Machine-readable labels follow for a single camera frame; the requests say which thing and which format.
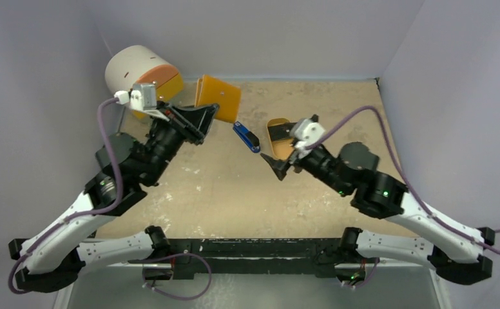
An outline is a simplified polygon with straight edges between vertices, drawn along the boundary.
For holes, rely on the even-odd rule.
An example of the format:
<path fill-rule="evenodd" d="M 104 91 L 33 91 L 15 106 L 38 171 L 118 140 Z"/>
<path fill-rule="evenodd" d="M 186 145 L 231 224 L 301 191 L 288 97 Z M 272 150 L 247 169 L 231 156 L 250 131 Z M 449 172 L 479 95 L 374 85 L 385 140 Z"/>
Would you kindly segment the orange leather card holder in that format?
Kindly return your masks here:
<path fill-rule="evenodd" d="M 203 75 L 197 81 L 195 107 L 218 104 L 217 120 L 234 124 L 238 118 L 242 90 L 225 81 Z"/>

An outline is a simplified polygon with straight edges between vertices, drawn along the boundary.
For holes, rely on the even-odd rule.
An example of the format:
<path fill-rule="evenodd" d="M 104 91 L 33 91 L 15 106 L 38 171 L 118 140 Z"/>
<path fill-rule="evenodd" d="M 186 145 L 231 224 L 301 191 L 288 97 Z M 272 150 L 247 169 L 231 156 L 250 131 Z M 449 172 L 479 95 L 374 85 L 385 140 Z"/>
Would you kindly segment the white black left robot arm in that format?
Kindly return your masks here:
<path fill-rule="evenodd" d="M 15 261 L 9 289 L 15 294 L 51 293 L 111 264 L 171 259 L 171 245 L 160 227 L 108 241 L 90 241 L 90 236 L 142 201 L 145 188 L 159 184 L 182 144 L 202 144 L 219 109 L 218 104 L 157 102 L 145 142 L 123 132 L 103 135 L 104 144 L 95 154 L 101 169 L 76 200 L 38 235 L 9 242 Z"/>

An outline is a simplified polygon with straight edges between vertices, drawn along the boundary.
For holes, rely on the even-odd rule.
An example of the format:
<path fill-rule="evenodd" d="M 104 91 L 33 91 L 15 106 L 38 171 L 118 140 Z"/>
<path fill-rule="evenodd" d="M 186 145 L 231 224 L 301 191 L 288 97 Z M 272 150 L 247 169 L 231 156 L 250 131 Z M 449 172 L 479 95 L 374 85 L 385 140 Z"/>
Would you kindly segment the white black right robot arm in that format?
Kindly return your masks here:
<path fill-rule="evenodd" d="M 427 267 L 459 285 L 473 285 L 492 276 L 493 261 L 478 243 L 493 245 L 495 232 L 488 227 L 467 227 L 430 206 L 421 206 L 404 183 L 377 170 L 380 159 L 366 145 L 345 144 L 338 156 L 319 145 L 303 158 L 297 158 L 295 151 L 287 160 L 267 154 L 261 157 L 279 180 L 290 167 L 297 173 L 307 171 L 341 197 L 352 196 L 351 206 L 358 212 L 415 233 L 410 238 L 348 227 L 338 245 L 343 260 L 397 259 Z"/>

